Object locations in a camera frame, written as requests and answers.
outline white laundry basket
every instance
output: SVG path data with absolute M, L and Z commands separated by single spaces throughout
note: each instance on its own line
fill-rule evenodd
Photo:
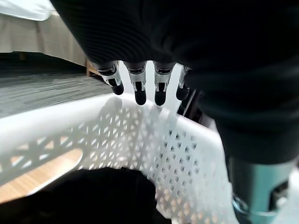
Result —
M 46 150 L 49 142 L 54 150 Z M 152 102 L 138 106 L 128 94 L 0 119 L 0 185 L 74 148 L 83 152 L 74 169 L 142 171 L 156 185 L 158 209 L 174 223 L 237 223 L 218 134 Z M 11 162 L 14 156 L 21 157 Z M 276 223 L 299 223 L 298 182 L 294 171 L 291 199 Z

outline dark cloth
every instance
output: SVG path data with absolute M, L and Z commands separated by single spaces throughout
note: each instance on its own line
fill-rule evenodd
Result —
M 299 3 L 51 0 L 90 60 L 175 61 L 202 91 L 226 155 L 272 164 L 299 154 Z
M 32 196 L 0 205 L 0 223 L 171 224 L 156 210 L 155 193 L 140 171 L 79 170 Z

